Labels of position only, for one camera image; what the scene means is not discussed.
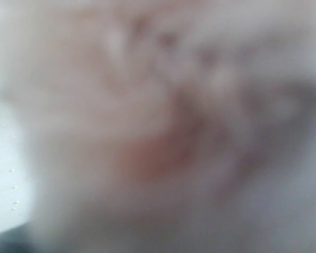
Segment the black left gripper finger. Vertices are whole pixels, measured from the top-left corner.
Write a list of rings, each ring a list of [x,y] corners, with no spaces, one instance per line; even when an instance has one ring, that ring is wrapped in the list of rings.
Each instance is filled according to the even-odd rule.
[[[28,223],[0,233],[0,253],[34,253]]]

